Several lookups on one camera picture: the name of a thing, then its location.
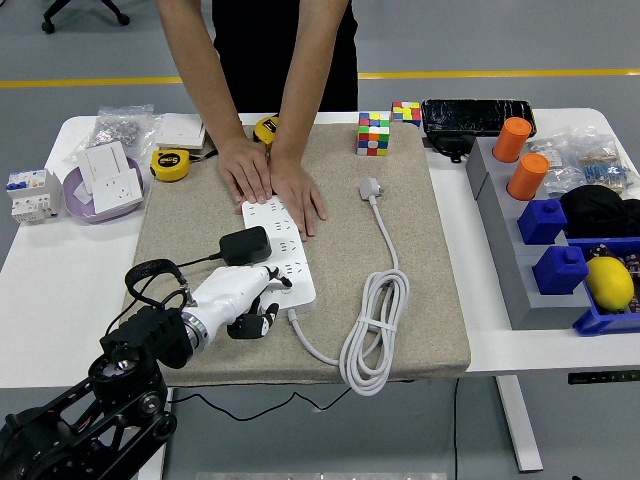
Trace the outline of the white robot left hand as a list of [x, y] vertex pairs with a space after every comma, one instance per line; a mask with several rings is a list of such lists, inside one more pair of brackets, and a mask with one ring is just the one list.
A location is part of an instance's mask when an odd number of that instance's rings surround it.
[[260, 310], [260, 296], [276, 280], [285, 289], [292, 282], [276, 267], [232, 266], [216, 269], [193, 293], [194, 304], [182, 310], [182, 320], [194, 351], [201, 352], [214, 340], [220, 327], [233, 339], [265, 337], [279, 305]]

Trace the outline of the person's right hand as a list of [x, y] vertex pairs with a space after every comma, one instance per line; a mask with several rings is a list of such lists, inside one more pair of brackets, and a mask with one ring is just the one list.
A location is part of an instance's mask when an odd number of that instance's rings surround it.
[[234, 137], [218, 146], [217, 168], [233, 200], [240, 205], [264, 203], [272, 186], [265, 149], [246, 137]]

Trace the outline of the person's left hand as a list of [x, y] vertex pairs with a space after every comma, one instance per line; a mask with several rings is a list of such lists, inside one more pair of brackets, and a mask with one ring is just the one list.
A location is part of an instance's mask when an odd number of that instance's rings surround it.
[[316, 235], [315, 218], [327, 219], [319, 187], [300, 159], [272, 155], [269, 160], [271, 186], [289, 212], [303, 241]]

